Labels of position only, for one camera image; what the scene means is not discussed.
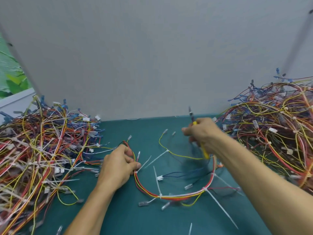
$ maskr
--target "gray wall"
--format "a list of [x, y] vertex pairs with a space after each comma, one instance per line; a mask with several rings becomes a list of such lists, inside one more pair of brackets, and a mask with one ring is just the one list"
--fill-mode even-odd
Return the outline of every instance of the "gray wall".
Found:
[[[274, 81], [311, 0], [0, 0], [0, 26], [48, 102], [103, 120], [219, 113]], [[289, 77], [311, 76], [312, 31]]]

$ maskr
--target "table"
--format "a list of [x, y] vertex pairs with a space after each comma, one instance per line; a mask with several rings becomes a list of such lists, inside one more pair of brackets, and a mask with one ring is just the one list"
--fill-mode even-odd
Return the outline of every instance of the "table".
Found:
[[[122, 140], [127, 140], [129, 135], [132, 135], [129, 145], [136, 155], [138, 151], [141, 152], [139, 161], [143, 164], [150, 155], [152, 155], [151, 161], [165, 151], [159, 145], [158, 140], [162, 132], [168, 129], [162, 138], [164, 146], [180, 155], [199, 157], [199, 149], [189, 144], [187, 137], [183, 136], [181, 132], [181, 127], [187, 126], [189, 123], [189, 117], [103, 122], [101, 127], [106, 130], [103, 132], [102, 143], [110, 142], [108, 146], [114, 147]], [[138, 177], [146, 189], [158, 194], [153, 166], [155, 166], [159, 176], [174, 171], [185, 172], [206, 165], [207, 161], [205, 160], [174, 157], [169, 153], [165, 153], [148, 168], [143, 168], [138, 173]], [[238, 186], [225, 168], [218, 169], [217, 175], [231, 186]], [[76, 190], [76, 195], [79, 198], [86, 200], [96, 184], [95, 174], [82, 172], [81, 175], [75, 178], [80, 178], [80, 180], [68, 182], [67, 185]], [[194, 182], [194, 180], [195, 178], [166, 178], [159, 184], [162, 194], [168, 195], [169, 193], [186, 192], [184, 186]], [[201, 179], [197, 185], [188, 191], [192, 192], [201, 188], [207, 181], [208, 177]], [[218, 179], [214, 179], [212, 186], [221, 187], [225, 184]], [[193, 224], [192, 235], [271, 234], [246, 196], [241, 196], [238, 193], [234, 194], [230, 189], [216, 190], [216, 192], [219, 194], [215, 195], [217, 200], [236, 222], [239, 230], [236, 229], [208, 193], [204, 193], [191, 207], [173, 204], [162, 211], [161, 207], [166, 202], [160, 199], [156, 199], [149, 206], [139, 207], [139, 202], [151, 198], [136, 188], [134, 178], [131, 177], [115, 193], [104, 218], [100, 234], [188, 234], [191, 222]], [[72, 195], [62, 195], [62, 200], [66, 203], [75, 201]], [[65, 206], [55, 198], [48, 210], [44, 224], [37, 228], [35, 234], [55, 235], [60, 225], [63, 226], [63, 231], [65, 231], [82, 206], [82, 204]]]

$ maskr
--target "yellow-handled pliers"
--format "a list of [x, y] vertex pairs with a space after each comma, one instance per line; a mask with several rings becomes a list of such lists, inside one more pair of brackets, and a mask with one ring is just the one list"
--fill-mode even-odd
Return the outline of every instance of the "yellow-handled pliers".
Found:
[[[194, 113], [191, 111], [190, 106], [189, 106], [189, 115], [190, 115], [190, 117], [191, 117], [191, 120], [192, 120], [192, 122], [193, 122], [193, 125], [198, 124], [198, 123], [195, 121]], [[201, 149], [202, 149], [202, 151], [203, 151], [204, 158], [205, 158], [205, 159], [209, 159], [210, 156], [209, 156], [209, 154], [206, 152], [203, 143], [200, 143], [200, 145], [201, 145]]]

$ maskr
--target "green leaf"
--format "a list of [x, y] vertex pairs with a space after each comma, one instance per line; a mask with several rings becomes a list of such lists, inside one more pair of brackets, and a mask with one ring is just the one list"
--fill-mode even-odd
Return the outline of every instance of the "green leaf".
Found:
[[21, 87], [23, 90], [27, 90], [27, 89], [29, 88], [29, 87], [28, 87], [28, 81], [27, 81], [27, 79], [24, 79], [24, 81], [21, 82], [20, 87]]
[[12, 94], [16, 94], [16, 93], [23, 91], [23, 89], [19, 85], [15, 84], [13, 81], [6, 80], [6, 82], [7, 82], [7, 86], [10, 89], [10, 92], [12, 92]]
[[14, 62], [18, 63], [18, 61], [14, 57], [7, 55], [5, 52], [0, 51], [0, 54], [3, 54], [5, 56], [9, 57], [10, 59], [12, 59]]
[[10, 92], [6, 92], [6, 91], [3, 91], [3, 90], [0, 90], [0, 97], [7, 97], [7, 96], [10, 96], [10, 95], [13, 95], [13, 94], [10, 93]]
[[24, 74], [18, 75], [17, 77], [12, 76], [10, 74], [6, 74], [6, 76], [8, 79], [10, 79], [12, 82], [14, 82], [17, 85], [20, 85], [21, 82], [26, 79], [26, 76]]

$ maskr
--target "green table surface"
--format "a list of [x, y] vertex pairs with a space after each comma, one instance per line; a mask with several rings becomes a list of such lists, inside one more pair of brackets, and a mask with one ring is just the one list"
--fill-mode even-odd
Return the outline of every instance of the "green table surface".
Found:
[[[108, 146], [115, 147], [122, 140], [127, 140], [129, 135], [132, 135], [129, 144], [136, 155], [138, 151], [141, 151], [139, 161], [143, 164], [150, 155], [152, 156], [150, 161], [152, 161], [165, 151], [159, 145], [158, 140], [162, 132], [168, 129], [161, 141], [164, 146], [176, 154], [201, 157], [199, 149], [188, 143], [188, 138], [181, 132], [181, 128], [189, 123], [189, 117], [103, 122], [101, 128], [105, 128], [105, 132], [103, 132], [102, 143], [110, 142]], [[103, 158], [104, 156], [105, 154], [97, 154], [97, 157]], [[153, 166], [155, 166], [159, 176], [174, 171], [185, 172], [199, 167], [207, 167], [207, 164], [206, 160], [174, 157], [166, 153], [149, 167], [140, 170], [138, 177], [147, 190], [158, 194]], [[238, 186], [225, 168], [218, 169], [217, 175], [231, 186]], [[95, 174], [90, 172], [82, 172], [75, 178], [80, 180], [68, 182], [67, 185], [76, 191], [79, 198], [86, 200], [96, 185], [97, 178], [95, 178]], [[196, 178], [197, 174], [193, 178], [166, 178], [159, 182], [161, 192], [163, 195], [185, 193], [184, 186], [194, 182]], [[200, 189], [207, 182], [208, 176], [201, 179], [188, 192]], [[225, 184], [219, 179], [213, 180], [212, 187], [222, 186]], [[204, 193], [191, 207], [173, 204], [162, 211], [161, 207], [166, 202], [160, 199], [156, 199], [149, 206], [139, 207], [140, 201], [151, 200], [151, 198], [136, 188], [134, 178], [131, 176], [129, 181], [115, 193], [104, 218], [100, 234], [188, 234], [190, 223], [193, 224], [192, 235], [270, 234], [246, 196], [234, 194], [231, 189], [216, 190], [215, 192], [218, 195], [214, 193], [213, 195], [236, 222], [239, 230], [208, 193]], [[65, 203], [75, 201], [72, 195], [61, 195], [61, 199]], [[82, 206], [82, 204], [65, 206], [55, 197], [47, 212], [44, 224], [37, 228], [35, 234], [55, 235], [60, 225], [63, 226], [64, 232]]]

